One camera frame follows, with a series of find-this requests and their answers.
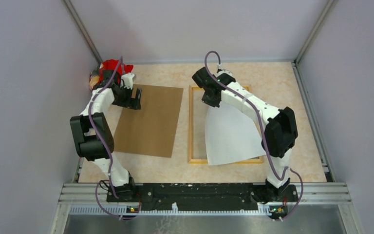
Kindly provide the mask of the brown cardboard backing board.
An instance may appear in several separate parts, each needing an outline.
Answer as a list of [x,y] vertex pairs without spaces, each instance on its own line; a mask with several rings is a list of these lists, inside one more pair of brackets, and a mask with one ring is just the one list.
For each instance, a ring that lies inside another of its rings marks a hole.
[[183,88],[136,84],[141,108],[122,109],[114,132],[114,150],[170,158],[181,109]]

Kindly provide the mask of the building photo print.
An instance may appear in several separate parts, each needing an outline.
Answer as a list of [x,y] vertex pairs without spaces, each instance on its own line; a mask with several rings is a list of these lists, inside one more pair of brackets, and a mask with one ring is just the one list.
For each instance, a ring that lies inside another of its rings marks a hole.
[[235,107],[209,107],[205,124],[206,156],[210,166],[255,159],[265,155],[258,125]]

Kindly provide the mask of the yellow wooden picture frame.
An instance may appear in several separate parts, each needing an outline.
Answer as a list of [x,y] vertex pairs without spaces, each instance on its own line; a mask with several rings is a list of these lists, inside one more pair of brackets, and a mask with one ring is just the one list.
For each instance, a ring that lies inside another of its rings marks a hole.
[[[194,153],[194,92],[203,91],[203,88],[198,86],[189,86],[188,88],[188,163],[189,164],[208,164],[207,159],[193,158]],[[234,162],[234,164],[262,164],[262,156],[247,159],[244,161]]]

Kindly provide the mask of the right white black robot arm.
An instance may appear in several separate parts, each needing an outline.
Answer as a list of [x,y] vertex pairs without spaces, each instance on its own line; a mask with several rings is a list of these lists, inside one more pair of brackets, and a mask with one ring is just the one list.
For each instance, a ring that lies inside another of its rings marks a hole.
[[202,67],[192,75],[192,79],[204,90],[203,103],[211,107],[219,107],[222,102],[229,104],[259,124],[261,145],[270,169],[264,192],[258,199],[264,203],[279,201],[290,184],[290,157],[298,137],[293,109],[280,109],[261,100],[243,88],[225,69],[218,69],[213,75]]

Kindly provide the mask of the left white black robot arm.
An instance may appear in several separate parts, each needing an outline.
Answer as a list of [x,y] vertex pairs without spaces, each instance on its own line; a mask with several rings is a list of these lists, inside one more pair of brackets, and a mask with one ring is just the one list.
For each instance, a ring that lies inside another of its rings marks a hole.
[[131,174],[114,154],[114,139],[106,113],[111,105],[139,110],[142,90],[133,88],[136,75],[132,72],[121,75],[105,70],[102,75],[104,79],[94,85],[86,108],[71,117],[70,127],[78,156],[98,166],[108,178],[105,183],[110,200],[128,202],[135,199],[137,189]]

